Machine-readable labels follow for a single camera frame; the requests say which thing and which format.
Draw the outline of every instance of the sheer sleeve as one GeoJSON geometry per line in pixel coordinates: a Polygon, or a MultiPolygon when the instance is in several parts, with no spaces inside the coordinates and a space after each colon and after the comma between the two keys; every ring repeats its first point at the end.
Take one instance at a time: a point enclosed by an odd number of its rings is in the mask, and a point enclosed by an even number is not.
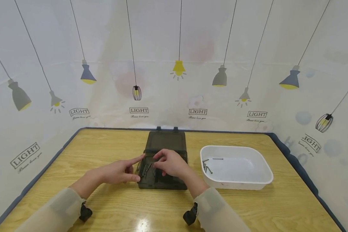
{"type": "Polygon", "coordinates": [[[74,190],[66,188],[28,218],[16,232],[66,232],[80,216],[83,202],[74,190]]]}
{"type": "Polygon", "coordinates": [[[197,218],[206,232],[249,232],[250,229],[215,188],[208,188],[194,200],[197,218]]]}

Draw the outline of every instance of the patterned wall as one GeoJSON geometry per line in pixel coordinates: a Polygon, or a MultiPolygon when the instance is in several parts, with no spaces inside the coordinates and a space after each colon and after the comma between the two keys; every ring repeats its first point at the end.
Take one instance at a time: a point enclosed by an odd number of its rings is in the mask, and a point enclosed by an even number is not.
{"type": "Polygon", "coordinates": [[[348,230],[348,0],[0,1],[0,216],[77,129],[158,125],[276,133],[348,230]]]}

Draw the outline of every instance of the wooden table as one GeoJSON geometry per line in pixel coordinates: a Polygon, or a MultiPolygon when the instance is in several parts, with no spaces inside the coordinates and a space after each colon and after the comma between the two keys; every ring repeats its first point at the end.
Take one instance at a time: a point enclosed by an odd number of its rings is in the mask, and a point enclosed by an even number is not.
{"type": "MultiPolygon", "coordinates": [[[[80,131],[0,225],[0,231],[14,231],[87,170],[138,156],[148,134],[80,131]]],[[[264,156],[274,174],[271,184],[261,191],[218,190],[252,231],[340,231],[267,135],[186,132],[186,142],[189,166],[199,175],[199,151],[206,145],[247,146],[264,156]]],[[[85,224],[77,220],[69,231],[203,231],[198,220],[188,227],[182,219],[193,205],[188,191],[139,189],[136,183],[101,185],[87,205],[93,216],[85,224]]]]}

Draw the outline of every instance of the left hand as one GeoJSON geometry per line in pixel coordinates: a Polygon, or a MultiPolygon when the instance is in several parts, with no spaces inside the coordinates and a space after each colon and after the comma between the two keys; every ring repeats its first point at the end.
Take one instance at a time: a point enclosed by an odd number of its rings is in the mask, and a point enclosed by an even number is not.
{"type": "Polygon", "coordinates": [[[133,164],[138,163],[144,158],[145,154],[128,160],[119,160],[106,166],[94,169],[101,177],[103,183],[118,184],[121,182],[139,182],[140,176],[133,174],[133,164]]]}

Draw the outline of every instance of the gray lampshade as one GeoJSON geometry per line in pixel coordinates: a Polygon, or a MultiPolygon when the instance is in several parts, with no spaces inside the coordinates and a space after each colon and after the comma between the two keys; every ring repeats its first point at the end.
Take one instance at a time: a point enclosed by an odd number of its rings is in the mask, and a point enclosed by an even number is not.
{"type": "Polygon", "coordinates": [[[296,88],[299,88],[299,81],[298,81],[298,74],[300,73],[299,71],[299,66],[296,65],[294,66],[293,69],[290,71],[290,75],[285,78],[283,81],[280,82],[280,86],[282,88],[285,88],[287,90],[293,90],[296,88]]]}
{"type": "Polygon", "coordinates": [[[97,80],[94,78],[93,74],[89,70],[89,65],[86,63],[86,60],[82,61],[82,67],[84,68],[84,71],[81,74],[81,80],[85,83],[92,85],[97,80]]]}
{"type": "Polygon", "coordinates": [[[220,68],[218,68],[219,72],[215,75],[215,78],[213,80],[213,86],[226,86],[227,85],[227,74],[226,74],[226,68],[222,64],[220,68]]]}
{"type": "Polygon", "coordinates": [[[51,106],[59,105],[59,103],[62,101],[62,99],[60,99],[59,97],[54,95],[54,91],[50,91],[49,93],[50,93],[50,96],[52,97],[51,106]]]}
{"type": "Polygon", "coordinates": [[[239,99],[246,99],[246,100],[249,100],[250,97],[249,97],[249,94],[247,93],[247,91],[249,90],[248,87],[245,88],[244,90],[244,93],[241,95],[241,97],[239,99]]]}
{"type": "Polygon", "coordinates": [[[17,107],[18,111],[25,110],[27,107],[30,106],[31,99],[28,97],[27,93],[18,86],[18,82],[15,82],[12,79],[10,79],[8,83],[8,87],[13,90],[12,97],[15,107],[17,107]]]}

